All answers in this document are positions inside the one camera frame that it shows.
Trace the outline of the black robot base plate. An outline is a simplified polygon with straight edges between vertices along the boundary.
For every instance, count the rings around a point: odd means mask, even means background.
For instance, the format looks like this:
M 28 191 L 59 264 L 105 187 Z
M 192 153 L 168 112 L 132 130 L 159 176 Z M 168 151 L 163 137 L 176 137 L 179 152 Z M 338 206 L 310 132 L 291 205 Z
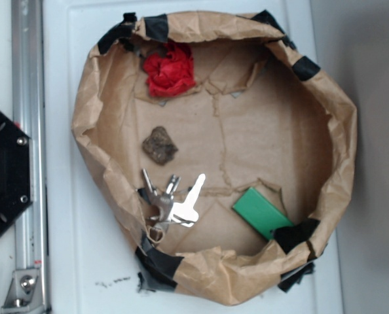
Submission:
M 30 138 L 0 111 L 0 237 L 31 204 Z

